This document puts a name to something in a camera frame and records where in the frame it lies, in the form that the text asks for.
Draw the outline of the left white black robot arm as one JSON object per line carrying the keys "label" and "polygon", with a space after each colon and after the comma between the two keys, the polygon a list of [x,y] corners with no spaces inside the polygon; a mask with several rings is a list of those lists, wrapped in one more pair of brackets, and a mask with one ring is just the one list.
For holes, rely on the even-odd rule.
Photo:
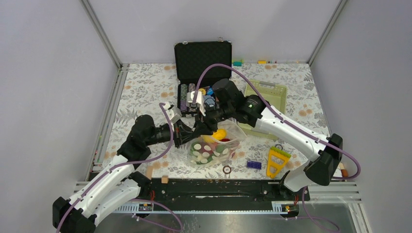
{"label": "left white black robot arm", "polygon": [[174,105],[160,103],[167,122],[155,126],[150,115],[138,116],[126,141],[111,162],[85,187],[68,199],[59,197],[52,205],[52,223],[58,233],[93,233],[101,222],[128,201],[149,197],[148,178],[136,169],[150,159],[150,145],[166,142],[165,155],[172,146],[197,138],[194,129],[180,119]]}

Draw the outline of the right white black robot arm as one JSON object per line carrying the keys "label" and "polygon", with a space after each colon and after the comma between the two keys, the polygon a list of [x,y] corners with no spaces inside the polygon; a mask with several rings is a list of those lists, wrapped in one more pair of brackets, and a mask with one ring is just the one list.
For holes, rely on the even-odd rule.
{"label": "right white black robot arm", "polygon": [[222,79],[212,87],[218,99],[218,108],[206,110],[200,91],[187,93],[187,105],[196,104],[199,114],[195,133],[211,135],[217,124],[233,118],[257,130],[271,133],[298,149],[308,161],[287,172],[281,179],[279,195],[291,200],[298,191],[310,184],[328,186],[342,159],[343,139],[337,134],[326,136],[293,121],[258,95],[244,96],[229,79]]}

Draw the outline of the clear dotted zip top bag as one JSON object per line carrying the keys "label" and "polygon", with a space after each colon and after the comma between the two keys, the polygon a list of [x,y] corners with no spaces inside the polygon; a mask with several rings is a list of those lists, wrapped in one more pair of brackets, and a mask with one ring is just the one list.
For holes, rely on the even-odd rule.
{"label": "clear dotted zip top bag", "polygon": [[218,123],[213,135],[202,135],[186,144],[187,162],[192,166],[206,167],[230,160],[247,135],[237,123],[226,120]]}

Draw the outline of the green plastic basket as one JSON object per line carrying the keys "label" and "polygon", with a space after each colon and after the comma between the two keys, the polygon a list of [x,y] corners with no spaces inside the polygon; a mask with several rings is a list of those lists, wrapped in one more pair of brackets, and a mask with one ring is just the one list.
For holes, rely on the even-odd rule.
{"label": "green plastic basket", "polygon": [[[258,80],[249,80],[252,85],[259,91],[265,100],[268,101],[270,105],[273,105],[282,114],[286,112],[286,102],[287,102],[287,87],[284,85],[279,85],[275,83],[268,83]],[[258,131],[255,128],[249,126],[248,124],[238,123],[239,127],[244,131],[246,135],[253,135],[257,137],[268,138],[272,140],[277,140],[278,137],[271,133],[266,133],[264,131]]]}

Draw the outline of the yellow toy corn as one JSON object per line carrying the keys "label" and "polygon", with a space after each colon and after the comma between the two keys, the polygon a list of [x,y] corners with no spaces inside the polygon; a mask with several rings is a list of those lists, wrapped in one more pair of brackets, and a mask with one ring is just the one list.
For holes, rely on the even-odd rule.
{"label": "yellow toy corn", "polygon": [[225,129],[218,129],[212,135],[203,135],[202,138],[207,143],[215,143],[222,141],[227,136],[227,131]]}

